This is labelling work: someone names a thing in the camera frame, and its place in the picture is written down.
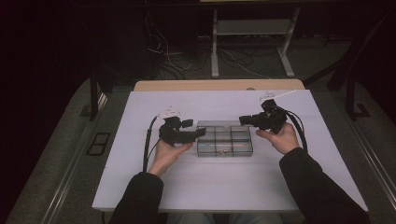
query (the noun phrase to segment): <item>white tabletop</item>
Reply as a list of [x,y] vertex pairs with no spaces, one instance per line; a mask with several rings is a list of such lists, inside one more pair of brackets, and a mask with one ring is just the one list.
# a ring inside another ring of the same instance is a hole
[[[260,98],[268,91],[133,91],[92,207],[113,210],[131,178],[142,170],[147,129],[169,105],[181,119],[238,120],[262,112]],[[324,123],[310,91],[293,91],[276,98],[277,105],[302,119],[309,154],[324,172],[367,211],[349,171]],[[158,119],[150,146],[158,140]],[[160,211],[256,212],[298,210],[278,162],[282,155],[250,128],[253,155],[249,158],[198,158],[196,144],[183,153],[163,176]]]

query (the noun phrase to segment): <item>black jacket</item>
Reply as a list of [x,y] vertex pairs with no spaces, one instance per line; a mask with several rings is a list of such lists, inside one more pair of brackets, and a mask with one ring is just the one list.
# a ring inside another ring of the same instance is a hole
[[[279,164],[306,223],[370,223],[365,211],[301,148],[286,154]],[[109,223],[156,223],[162,195],[163,182],[158,176],[148,173],[135,175]]]

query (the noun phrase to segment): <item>floor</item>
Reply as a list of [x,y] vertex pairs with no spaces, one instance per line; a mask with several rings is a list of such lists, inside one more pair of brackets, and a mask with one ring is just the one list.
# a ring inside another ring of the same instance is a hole
[[[276,53],[280,44],[279,38],[269,36],[220,39],[219,78],[286,78]],[[170,48],[159,57],[163,69],[155,78],[211,79],[210,43],[207,37],[201,37],[200,46],[195,55],[187,54],[183,49]],[[348,46],[348,42],[324,46],[322,37],[293,40],[288,58],[295,77],[304,80],[313,76],[341,58]],[[332,138],[366,201],[372,223],[396,223],[396,206],[389,199],[389,192],[395,190],[392,180],[396,179],[396,164],[393,162],[396,157],[396,150],[393,150],[396,146],[396,127],[364,87],[359,85],[356,102],[363,104],[371,117],[351,120],[344,110],[345,89],[331,92],[326,88],[331,75],[306,88],[311,90]],[[103,95],[99,114],[94,121],[90,121],[87,117],[89,80],[81,84],[7,223],[101,223],[109,220],[111,213],[102,214],[92,209],[91,205],[123,107],[132,90],[133,86],[119,85],[111,94]],[[96,133],[110,133],[105,153],[102,156],[86,155]],[[380,164],[368,162],[375,157]],[[374,169],[378,166],[384,168],[388,177]],[[289,214],[289,217],[289,223],[301,221],[298,215]]]

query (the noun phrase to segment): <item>hand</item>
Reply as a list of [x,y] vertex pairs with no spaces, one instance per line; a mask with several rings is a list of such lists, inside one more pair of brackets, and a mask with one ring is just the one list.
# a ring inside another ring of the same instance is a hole
[[160,140],[155,151],[154,162],[148,172],[161,177],[166,170],[177,160],[178,156],[184,151],[189,150],[192,143],[183,144],[180,147],[172,147]]
[[300,146],[294,127],[287,122],[283,125],[282,130],[278,134],[265,130],[257,130],[256,134],[270,141],[272,146],[283,155]]

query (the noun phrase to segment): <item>clear plastic box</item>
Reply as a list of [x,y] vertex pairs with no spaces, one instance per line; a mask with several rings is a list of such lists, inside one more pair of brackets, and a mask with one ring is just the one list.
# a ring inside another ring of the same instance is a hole
[[248,126],[239,120],[200,120],[197,128],[206,128],[198,138],[198,157],[250,157],[253,154]]

